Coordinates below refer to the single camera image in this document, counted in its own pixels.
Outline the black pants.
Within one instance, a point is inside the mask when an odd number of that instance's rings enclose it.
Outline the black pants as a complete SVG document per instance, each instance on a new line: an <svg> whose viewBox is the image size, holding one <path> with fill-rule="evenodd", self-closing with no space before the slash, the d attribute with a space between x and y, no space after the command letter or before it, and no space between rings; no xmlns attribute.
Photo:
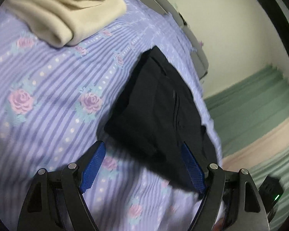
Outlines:
<svg viewBox="0 0 289 231"><path fill-rule="evenodd" d="M183 162L182 144L217 161L189 87L157 47L141 55L104 129L149 170L186 190L200 193Z"/></svg>

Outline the green and beige curtain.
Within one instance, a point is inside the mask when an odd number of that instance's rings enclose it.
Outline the green and beige curtain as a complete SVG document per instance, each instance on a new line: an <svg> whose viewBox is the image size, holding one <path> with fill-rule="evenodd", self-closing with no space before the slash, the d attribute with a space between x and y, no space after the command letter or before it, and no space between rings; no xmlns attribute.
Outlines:
<svg viewBox="0 0 289 231"><path fill-rule="evenodd" d="M206 99L222 146L223 167L246 168L257 186L271 175L284 193L270 222L278 230L289 216L289 82L268 65Z"/></svg>

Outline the purple floral bed sheet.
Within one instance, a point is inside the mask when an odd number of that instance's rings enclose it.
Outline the purple floral bed sheet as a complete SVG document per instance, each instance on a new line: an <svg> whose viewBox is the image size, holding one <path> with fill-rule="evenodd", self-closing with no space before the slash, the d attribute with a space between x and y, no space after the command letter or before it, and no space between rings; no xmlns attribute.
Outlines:
<svg viewBox="0 0 289 231"><path fill-rule="evenodd" d="M97 140L107 152L84 199L100 230L187 230L191 224L197 194L172 187L103 130L138 57L158 46L190 87L221 153L182 30L140 0L124 1L126 14L60 49L0 8L0 219L9 230L17 228L35 173L76 161Z"/></svg>

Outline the cream folded garment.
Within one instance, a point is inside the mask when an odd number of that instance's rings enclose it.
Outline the cream folded garment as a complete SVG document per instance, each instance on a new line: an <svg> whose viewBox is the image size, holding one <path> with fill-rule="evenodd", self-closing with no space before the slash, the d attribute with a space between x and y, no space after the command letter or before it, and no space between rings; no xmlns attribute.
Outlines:
<svg viewBox="0 0 289 231"><path fill-rule="evenodd" d="M77 45L127 9L124 0L5 0L4 4L37 37L56 48Z"/></svg>

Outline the grey upholstered headboard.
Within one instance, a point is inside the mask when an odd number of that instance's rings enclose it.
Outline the grey upholstered headboard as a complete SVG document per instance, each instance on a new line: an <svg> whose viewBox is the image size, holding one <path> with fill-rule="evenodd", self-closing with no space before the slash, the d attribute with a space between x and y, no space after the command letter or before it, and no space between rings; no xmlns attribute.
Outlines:
<svg viewBox="0 0 289 231"><path fill-rule="evenodd" d="M184 35L192 44L190 56L192 58L194 68L198 74L199 79L202 79L208 73L209 62L202 49L200 42L197 40L189 25L184 20L183 16L175 9L168 0L140 0L150 9L156 11L161 15L171 14L173 19L183 31Z"/></svg>

